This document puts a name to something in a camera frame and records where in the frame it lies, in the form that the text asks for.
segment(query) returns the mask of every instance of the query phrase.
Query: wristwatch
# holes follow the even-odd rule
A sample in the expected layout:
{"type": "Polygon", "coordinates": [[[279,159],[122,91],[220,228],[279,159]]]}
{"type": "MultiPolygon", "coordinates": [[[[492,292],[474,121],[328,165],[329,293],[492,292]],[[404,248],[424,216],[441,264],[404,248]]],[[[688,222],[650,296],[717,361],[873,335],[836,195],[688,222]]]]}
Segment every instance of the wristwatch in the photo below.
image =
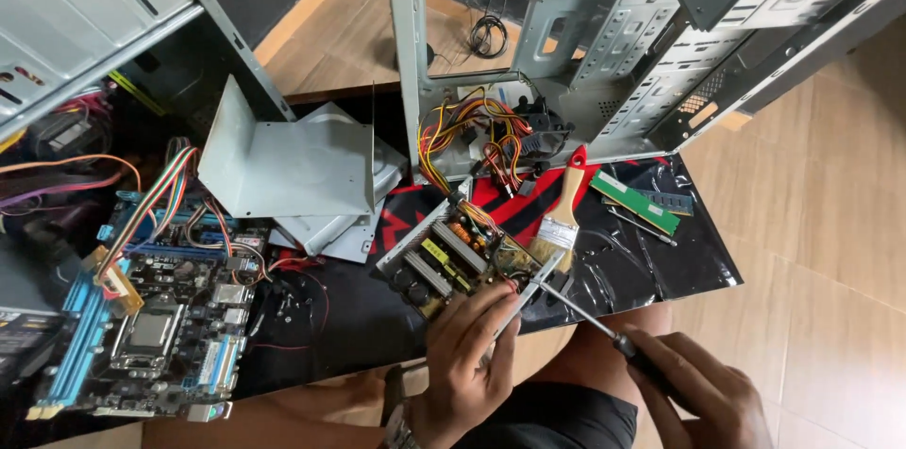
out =
{"type": "Polygon", "coordinates": [[[406,410],[409,402],[404,401],[396,406],[387,420],[387,434],[384,435],[384,446],[387,449],[419,449],[412,438],[412,431],[406,425],[406,410]]]}

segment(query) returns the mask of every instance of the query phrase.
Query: finger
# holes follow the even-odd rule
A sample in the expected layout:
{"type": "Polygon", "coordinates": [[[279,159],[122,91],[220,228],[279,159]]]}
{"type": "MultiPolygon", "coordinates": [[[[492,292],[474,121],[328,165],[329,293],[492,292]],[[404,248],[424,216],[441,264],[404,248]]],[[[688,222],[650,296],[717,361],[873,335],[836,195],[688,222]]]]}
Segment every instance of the finger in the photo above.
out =
{"type": "Polygon", "coordinates": [[[451,343],[451,346],[458,347],[459,343],[466,335],[466,332],[472,327],[472,324],[475,323],[475,320],[482,316],[488,308],[507,295],[513,295],[513,291],[506,286],[504,281],[496,281],[493,284],[482,288],[478,293],[470,297],[469,300],[460,306],[459,309],[457,309],[457,312],[447,322],[447,327],[445,327],[443,331],[444,339],[454,342],[451,343]]]}
{"type": "Polygon", "coordinates": [[[682,395],[696,413],[720,424],[732,422],[730,402],[685,357],[668,347],[661,339],[630,325],[626,326],[629,340],[663,371],[664,376],[682,395]]]}
{"type": "Polygon", "coordinates": [[[692,439],[689,438],[671,401],[634,366],[627,366],[626,371],[635,385],[639,386],[641,398],[645,400],[651,420],[658,428],[664,449],[692,449],[692,439]]]}
{"type": "Polygon", "coordinates": [[[518,301],[519,296],[510,291],[471,325],[455,354],[461,366],[469,366],[469,369],[475,368],[487,347],[494,342],[494,334],[497,328],[504,323],[507,316],[510,316],[510,313],[513,312],[513,306],[518,301]]]}
{"type": "Polygon", "coordinates": [[[491,397],[503,401],[513,390],[513,361],[515,358],[515,337],[519,335],[522,317],[516,315],[497,337],[491,366],[488,370],[487,392],[491,397]]]}
{"type": "Polygon", "coordinates": [[[658,339],[661,339],[664,345],[683,356],[719,391],[726,393],[739,389],[738,375],[730,371],[724,363],[720,362],[718,358],[711,355],[710,352],[702,348],[689,336],[682,332],[674,332],[666,336],[660,336],[658,339]]]}
{"type": "Polygon", "coordinates": [[[450,303],[440,311],[440,315],[431,322],[430,326],[428,326],[428,333],[425,335],[425,344],[430,345],[437,340],[440,334],[443,333],[444,327],[447,327],[450,318],[456,314],[459,308],[465,304],[468,299],[468,296],[459,292],[453,295],[453,299],[450,300],[450,303]]]}

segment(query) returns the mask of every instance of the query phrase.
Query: tile floor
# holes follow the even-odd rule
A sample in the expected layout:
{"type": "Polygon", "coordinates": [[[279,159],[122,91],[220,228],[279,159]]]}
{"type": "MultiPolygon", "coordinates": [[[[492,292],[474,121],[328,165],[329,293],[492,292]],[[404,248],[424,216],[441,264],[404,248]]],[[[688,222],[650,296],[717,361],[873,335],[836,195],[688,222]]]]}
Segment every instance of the tile floor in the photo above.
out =
{"type": "MultiPolygon", "coordinates": [[[[432,73],[508,65],[469,58],[469,18],[428,12],[432,73]]],[[[752,376],[780,449],[906,447],[904,50],[901,19],[682,153],[747,283],[677,301],[674,327],[752,376]]],[[[328,0],[266,70],[320,91],[398,79],[393,55],[388,0],[328,0]]],[[[518,374],[565,337],[520,341],[518,374]]],[[[635,446],[661,446],[650,420],[635,446]]]]}

